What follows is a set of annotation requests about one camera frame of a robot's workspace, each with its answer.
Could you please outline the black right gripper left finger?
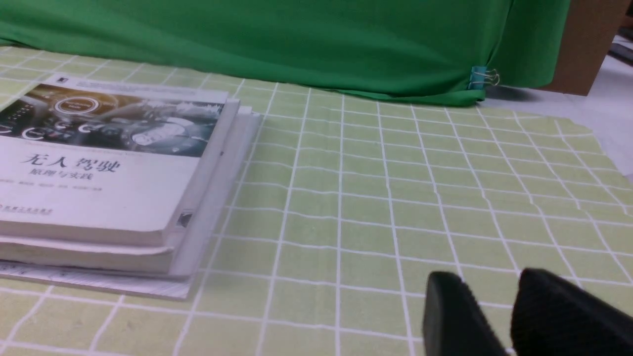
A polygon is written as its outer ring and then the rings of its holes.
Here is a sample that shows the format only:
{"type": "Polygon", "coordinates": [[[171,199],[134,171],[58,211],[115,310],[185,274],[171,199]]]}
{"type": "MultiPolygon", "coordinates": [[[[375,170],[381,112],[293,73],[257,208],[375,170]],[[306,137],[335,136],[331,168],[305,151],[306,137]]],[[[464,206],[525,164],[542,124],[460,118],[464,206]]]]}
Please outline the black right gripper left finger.
{"type": "Polygon", "coordinates": [[[456,273],[429,273],[421,333],[427,356],[507,355],[468,284],[456,273]]]}

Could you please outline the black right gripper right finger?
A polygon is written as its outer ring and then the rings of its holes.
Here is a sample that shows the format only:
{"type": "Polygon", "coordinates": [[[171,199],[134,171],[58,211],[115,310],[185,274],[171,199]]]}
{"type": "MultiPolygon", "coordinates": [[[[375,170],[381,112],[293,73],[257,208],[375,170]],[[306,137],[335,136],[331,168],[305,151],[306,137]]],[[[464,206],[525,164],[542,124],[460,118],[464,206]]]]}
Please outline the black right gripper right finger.
{"type": "Polygon", "coordinates": [[[518,356],[630,356],[633,319],[542,268],[519,278],[510,336],[518,356]]]}

